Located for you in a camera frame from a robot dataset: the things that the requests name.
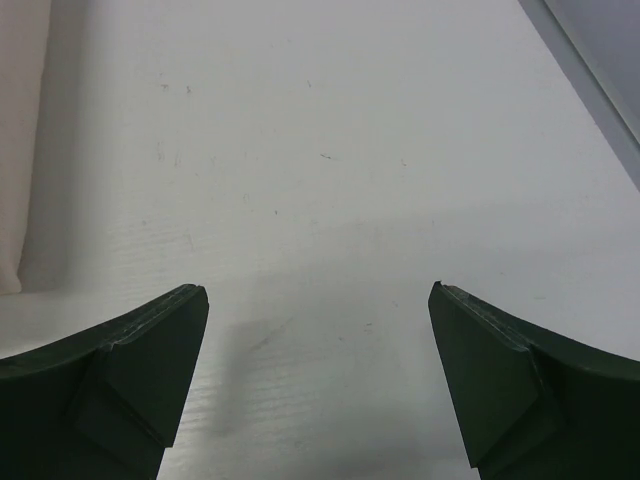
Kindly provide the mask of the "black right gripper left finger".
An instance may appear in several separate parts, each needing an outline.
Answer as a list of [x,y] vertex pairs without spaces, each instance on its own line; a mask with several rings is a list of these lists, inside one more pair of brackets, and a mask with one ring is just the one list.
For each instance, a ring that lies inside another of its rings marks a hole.
[[4,479],[154,479],[204,338],[204,287],[181,285],[1,361]]

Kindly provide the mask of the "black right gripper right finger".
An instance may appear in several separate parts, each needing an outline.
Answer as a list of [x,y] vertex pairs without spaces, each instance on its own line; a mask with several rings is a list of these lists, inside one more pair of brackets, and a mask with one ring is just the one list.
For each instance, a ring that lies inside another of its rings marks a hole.
[[467,458],[483,479],[636,479],[639,364],[453,285],[428,300]]

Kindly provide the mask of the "beige cloth wrap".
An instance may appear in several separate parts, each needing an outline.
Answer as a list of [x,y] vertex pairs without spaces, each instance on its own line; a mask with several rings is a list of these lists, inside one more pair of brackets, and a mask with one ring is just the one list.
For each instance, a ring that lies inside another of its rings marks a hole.
[[1,293],[21,291],[49,1],[1,3]]

